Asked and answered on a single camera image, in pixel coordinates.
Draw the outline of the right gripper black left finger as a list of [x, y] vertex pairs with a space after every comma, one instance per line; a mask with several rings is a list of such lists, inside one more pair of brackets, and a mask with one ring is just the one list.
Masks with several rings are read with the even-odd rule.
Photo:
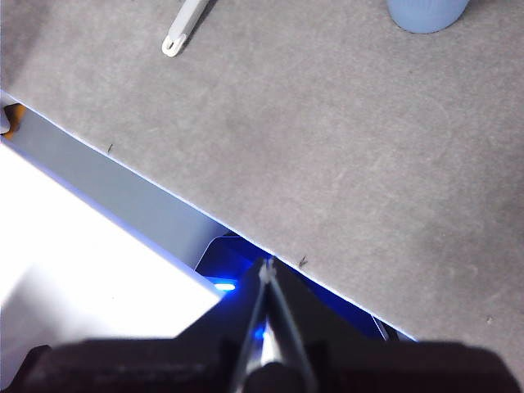
[[175, 338], [37, 346], [14, 392], [239, 392], [261, 366], [269, 260], [257, 260], [215, 306]]

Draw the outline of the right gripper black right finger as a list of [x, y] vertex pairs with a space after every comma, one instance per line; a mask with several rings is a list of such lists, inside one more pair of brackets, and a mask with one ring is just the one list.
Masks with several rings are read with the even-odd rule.
[[458, 342], [367, 338], [325, 305], [292, 270], [269, 261], [270, 285], [320, 392], [519, 392], [493, 351]]

